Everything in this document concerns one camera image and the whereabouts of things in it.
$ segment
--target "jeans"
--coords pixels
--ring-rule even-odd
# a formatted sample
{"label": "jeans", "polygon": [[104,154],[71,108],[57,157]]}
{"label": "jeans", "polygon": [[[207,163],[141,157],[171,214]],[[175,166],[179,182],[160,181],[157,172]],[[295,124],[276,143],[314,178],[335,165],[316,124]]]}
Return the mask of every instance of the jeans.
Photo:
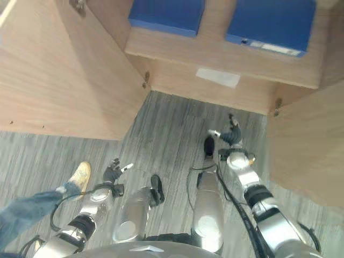
{"label": "jeans", "polygon": [[[79,194],[80,189],[71,182],[63,185],[66,195]],[[14,240],[19,234],[50,214],[55,205],[64,197],[59,191],[37,193],[29,198],[13,200],[0,211],[0,250]],[[0,253],[0,258],[17,258],[19,255]]]}

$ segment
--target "floor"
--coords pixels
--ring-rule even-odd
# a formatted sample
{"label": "floor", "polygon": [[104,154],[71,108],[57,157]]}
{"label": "floor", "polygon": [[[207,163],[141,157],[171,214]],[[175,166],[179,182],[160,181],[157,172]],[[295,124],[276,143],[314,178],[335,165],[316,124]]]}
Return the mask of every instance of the floor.
{"label": "floor", "polygon": [[[126,196],[147,185],[152,174],[163,180],[166,201],[151,210],[147,235],[190,232],[192,210],[186,198],[185,180],[190,166],[202,165],[202,148],[209,128],[226,131],[228,114],[233,113],[244,135],[244,147],[257,155],[254,164],[274,195],[301,222],[315,229],[325,257],[340,257],[344,252],[344,218],[320,207],[305,197],[268,182],[266,155],[267,117],[228,107],[152,92],[123,141],[104,141],[33,134],[0,132],[0,207],[11,200],[54,189],[66,181],[81,161],[89,161],[92,179],[98,183],[105,167],[114,157],[123,165],[133,162],[121,181],[126,193],[115,200],[106,222],[89,241],[88,248],[111,244],[114,223]],[[225,143],[216,141],[217,148]],[[226,170],[226,182],[240,197],[240,189]],[[191,198],[195,201],[197,173],[192,174]],[[56,222],[66,224],[76,214],[82,201],[71,202],[58,212]],[[247,233],[231,203],[225,202],[225,243],[223,257],[254,257]],[[19,236],[7,250],[16,251],[35,234],[47,239],[51,234],[49,219]]]}

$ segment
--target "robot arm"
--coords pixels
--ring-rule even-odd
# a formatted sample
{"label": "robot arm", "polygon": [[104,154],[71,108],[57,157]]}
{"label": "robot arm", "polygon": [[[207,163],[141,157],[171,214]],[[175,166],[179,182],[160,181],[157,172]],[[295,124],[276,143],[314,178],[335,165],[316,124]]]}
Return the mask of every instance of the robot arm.
{"label": "robot arm", "polygon": [[307,245],[299,224],[278,203],[251,167],[247,152],[242,149],[239,123],[232,115],[230,121],[230,133],[209,132],[231,146],[231,149],[219,151],[221,160],[227,161],[241,184],[244,199],[251,208],[268,255],[276,258],[321,258],[315,249]]}
{"label": "robot arm", "polygon": [[119,169],[118,165],[118,159],[112,161],[104,173],[101,187],[87,196],[79,214],[49,239],[35,253],[34,258],[62,258],[83,250],[97,226],[103,223],[106,213],[112,208],[114,198],[124,194],[124,186],[114,185],[114,182],[133,164],[123,169]]}

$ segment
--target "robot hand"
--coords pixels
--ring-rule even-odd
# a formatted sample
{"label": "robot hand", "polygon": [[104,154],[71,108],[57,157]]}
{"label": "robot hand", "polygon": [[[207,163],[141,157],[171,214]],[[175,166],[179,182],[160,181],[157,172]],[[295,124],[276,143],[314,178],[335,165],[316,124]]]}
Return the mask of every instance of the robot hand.
{"label": "robot hand", "polygon": [[133,163],[126,165],[124,168],[119,168],[119,159],[114,159],[111,161],[110,165],[106,168],[103,181],[110,182],[113,184],[126,170],[132,168],[134,166]]}
{"label": "robot hand", "polygon": [[226,143],[228,143],[231,147],[242,147],[242,138],[241,138],[241,129],[239,122],[234,118],[232,114],[229,114],[231,128],[228,133],[220,133],[215,130],[208,130],[208,133],[212,136],[216,136]]}

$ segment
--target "foot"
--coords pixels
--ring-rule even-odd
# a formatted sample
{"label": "foot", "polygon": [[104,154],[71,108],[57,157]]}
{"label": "foot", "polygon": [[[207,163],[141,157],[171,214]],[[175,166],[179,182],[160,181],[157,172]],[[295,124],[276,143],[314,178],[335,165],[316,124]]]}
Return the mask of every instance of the foot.
{"label": "foot", "polygon": [[91,176],[91,165],[84,161],[77,167],[68,182],[74,183],[81,192],[85,192]]}
{"label": "foot", "polygon": [[73,176],[62,187],[57,188],[57,191],[65,195],[75,195],[85,192],[91,176],[91,166],[88,162],[81,162],[74,172]]}
{"label": "foot", "polygon": [[152,200],[149,204],[150,207],[156,207],[165,201],[165,196],[162,190],[161,179],[158,175],[153,175],[150,178]]}
{"label": "foot", "polygon": [[213,158],[215,150],[215,141],[214,138],[210,135],[204,140],[204,155],[205,157]]}

